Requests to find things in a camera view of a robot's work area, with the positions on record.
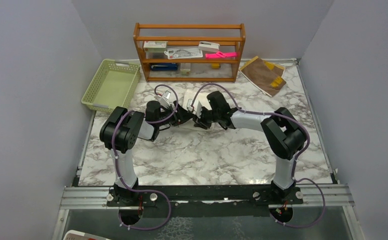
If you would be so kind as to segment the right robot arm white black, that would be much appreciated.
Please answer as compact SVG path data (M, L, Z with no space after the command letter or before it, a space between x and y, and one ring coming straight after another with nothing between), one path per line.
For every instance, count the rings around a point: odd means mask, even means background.
M253 113L229 103L219 91L207 95L210 108L200 103L191 104L195 127L209 129L213 123L223 129L249 129L264 133L268 144L276 155L275 175L271 181L271 199L281 204L290 198L295 187L294 171L296 160L309 139L290 111L284 107L271 113Z

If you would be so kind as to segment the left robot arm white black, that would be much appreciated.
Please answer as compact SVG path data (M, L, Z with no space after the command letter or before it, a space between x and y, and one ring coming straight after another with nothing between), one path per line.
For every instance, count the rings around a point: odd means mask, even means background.
M136 140L153 142L162 126L178 126L194 116L181 106L174 108L171 104L162 105L159 101L147 102L145 113L129 111L116 107L100 130L100 140L113 152L116 180L113 185L113 197L126 205L138 201L139 182L134 171L133 153Z

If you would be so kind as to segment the yellow object lower shelf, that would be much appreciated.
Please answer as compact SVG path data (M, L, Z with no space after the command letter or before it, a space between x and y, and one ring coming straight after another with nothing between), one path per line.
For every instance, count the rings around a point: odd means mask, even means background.
M212 68L212 69L215 69L215 70L216 70L216 69L220 69L220 68L221 68L221 64L219 64L219 63L212 63L212 64L211 64L211 68Z

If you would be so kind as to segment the small green white box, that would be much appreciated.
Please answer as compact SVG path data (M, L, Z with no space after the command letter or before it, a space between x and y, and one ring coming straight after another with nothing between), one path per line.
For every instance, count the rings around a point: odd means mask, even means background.
M183 76L188 76L191 72L191 63L184 62L180 63L180 74Z

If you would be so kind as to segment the blue object lower shelf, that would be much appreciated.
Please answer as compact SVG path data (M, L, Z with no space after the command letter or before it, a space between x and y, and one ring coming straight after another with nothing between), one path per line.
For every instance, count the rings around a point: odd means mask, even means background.
M178 69L177 63L151 63L150 70L154 72L175 72Z

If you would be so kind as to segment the pink tool on shelf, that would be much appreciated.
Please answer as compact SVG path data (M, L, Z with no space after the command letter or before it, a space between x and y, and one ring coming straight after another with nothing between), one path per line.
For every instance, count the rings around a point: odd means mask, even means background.
M206 59L235 58L235 57L237 57L237 52L224 53L224 52L218 51L216 53L206 53L205 57L206 57Z

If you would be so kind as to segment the brown yellow cloth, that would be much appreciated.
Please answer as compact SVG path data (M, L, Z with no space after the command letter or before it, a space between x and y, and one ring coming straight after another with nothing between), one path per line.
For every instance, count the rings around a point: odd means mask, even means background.
M285 68L265 61L258 56L247 61L241 68L241 73L266 95L273 97L286 85L282 75Z

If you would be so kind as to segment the wooden shelf rack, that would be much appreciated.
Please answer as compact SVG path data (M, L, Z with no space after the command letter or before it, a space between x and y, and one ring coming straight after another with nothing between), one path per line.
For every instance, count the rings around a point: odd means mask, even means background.
M133 41L148 82L235 82L244 24L136 23Z

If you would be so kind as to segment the ruler set package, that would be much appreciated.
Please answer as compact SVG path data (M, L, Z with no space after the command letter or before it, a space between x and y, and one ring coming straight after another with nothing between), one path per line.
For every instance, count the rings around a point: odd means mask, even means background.
M196 59L203 57L203 51L198 47L175 47L168 48L164 54L169 60L175 59Z

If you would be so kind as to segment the white device on shelf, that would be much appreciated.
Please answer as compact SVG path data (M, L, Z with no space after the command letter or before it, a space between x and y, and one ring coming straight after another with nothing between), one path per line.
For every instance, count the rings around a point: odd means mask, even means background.
M201 51L217 53L220 50L220 44L215 43L215 42L200 41L198 48Z

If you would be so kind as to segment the green plastic basket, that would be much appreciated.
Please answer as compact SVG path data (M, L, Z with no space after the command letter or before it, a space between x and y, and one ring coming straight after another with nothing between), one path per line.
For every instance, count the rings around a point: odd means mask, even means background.
M128 107L141 77L140 65L102 60L86 89L81 103L88 109L111 113L116 107Z

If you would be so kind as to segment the white box red label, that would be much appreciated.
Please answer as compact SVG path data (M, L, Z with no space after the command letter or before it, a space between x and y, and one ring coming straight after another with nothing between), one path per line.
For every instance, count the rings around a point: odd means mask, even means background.
M161 51L167 48L167 43L167 41L144 41L143 48L146 51Z

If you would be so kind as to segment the white red object bottom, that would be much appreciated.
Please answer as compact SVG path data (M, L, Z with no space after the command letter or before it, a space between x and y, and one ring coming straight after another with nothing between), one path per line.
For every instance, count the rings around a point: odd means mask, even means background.
M77 230L69 230L63 237L63 240L110 240L109 238L85 233Z

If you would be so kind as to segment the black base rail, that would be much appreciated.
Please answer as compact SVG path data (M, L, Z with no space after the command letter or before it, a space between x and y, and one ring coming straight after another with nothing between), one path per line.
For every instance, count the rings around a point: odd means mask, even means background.
M106 196L108 207L124 216L171 217L267 217L270 209L301 205L300 188L280 196L269 184L247 185L140 185L137 192L113 186Z

